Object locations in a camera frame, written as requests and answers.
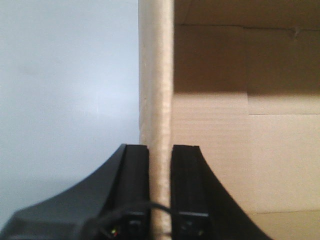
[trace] cardboard box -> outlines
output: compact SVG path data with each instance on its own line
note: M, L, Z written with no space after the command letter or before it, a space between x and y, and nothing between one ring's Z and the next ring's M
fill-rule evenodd
M153 200L172 145L199 145L272 238L320 239L320 1L140 0L139 34Z

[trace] cardboard panel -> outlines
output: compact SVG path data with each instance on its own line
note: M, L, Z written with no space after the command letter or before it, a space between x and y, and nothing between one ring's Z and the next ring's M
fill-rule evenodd
M249 216L275 240L320 239L320 211L260 213Z
M209 166L247 212L254 212L254 169L250 156L246 93L173 97L174 144L199 145Z
M171 102L173 93L173 0L139 1L140 142L149 148L150 195L169 206ZM167 214L152 214L155 239L168 239Z
M175 0L174 1L174 22L183 24L188 14L192 0Z
M199 145L246 211L254 211L243 29L175 27L174 144Z
M174 91L246 92L242 27L176 26Z
M318 29L320 28L320 1L192 0L184 23L188 25Z
M250 114L320 114L320 31L245 29Z
M258 212L320 209L320 115L250 115Z

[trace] corrugated cardboard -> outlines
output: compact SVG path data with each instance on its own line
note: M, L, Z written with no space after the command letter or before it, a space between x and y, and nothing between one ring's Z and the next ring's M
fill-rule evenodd
M172 144L199 145L274 239L319 239L320 1L176 0L174 68L158 61L173 42L157 47L172 34L161 25L172 9L151 2L140 1L142 20L156 22L140 25L140 127L158 149L153 199L168 203Z

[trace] black plastic mount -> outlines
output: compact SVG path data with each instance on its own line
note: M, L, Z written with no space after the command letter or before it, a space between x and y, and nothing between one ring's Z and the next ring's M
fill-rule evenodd
M271 240L219 182L198 146L173 146L171 208L189 225L172 222L173 240Z
M149 201L149 151L122 144L94 173L70 189L17 211L0 232L0 240L77 240L90 219L116 208ZM128 210L110 231L115 239L145 240L150 211ZM106 239L101 233L96 240Z

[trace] brown cardboard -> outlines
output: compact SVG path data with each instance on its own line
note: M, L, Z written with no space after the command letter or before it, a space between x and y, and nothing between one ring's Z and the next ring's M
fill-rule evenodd
M173 143L199 145L247 212L320 209L319 47L315 31L175 27Z
M319 16L318 0L192 0L183 24L319 29Z
M250 114L320 114L320 31L245 29Z
M260 213L249 217L274 240L320 239L320 211Z
M267 234L319 239L320 1L139 4L140 140L150 147L152 199L169 203L172 144L199 145ZM169 229L163 217L154 225Z

